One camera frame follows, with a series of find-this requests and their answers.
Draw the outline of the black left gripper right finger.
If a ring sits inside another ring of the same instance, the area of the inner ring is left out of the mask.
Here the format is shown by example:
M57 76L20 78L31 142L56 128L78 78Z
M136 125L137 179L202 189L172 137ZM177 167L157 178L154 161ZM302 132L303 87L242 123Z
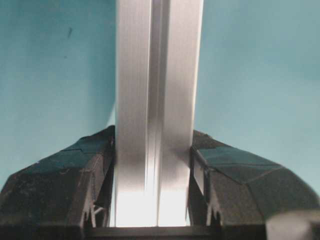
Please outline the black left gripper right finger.
M320 198L288 168L194 131L188 211L213 240L317 240Z

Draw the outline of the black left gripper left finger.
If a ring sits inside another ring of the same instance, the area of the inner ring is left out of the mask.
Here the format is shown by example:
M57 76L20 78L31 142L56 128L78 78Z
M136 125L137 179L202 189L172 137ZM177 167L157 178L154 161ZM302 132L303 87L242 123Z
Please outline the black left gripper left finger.
M3 240L82 240L110 224L115 127L14 174L0 193Z

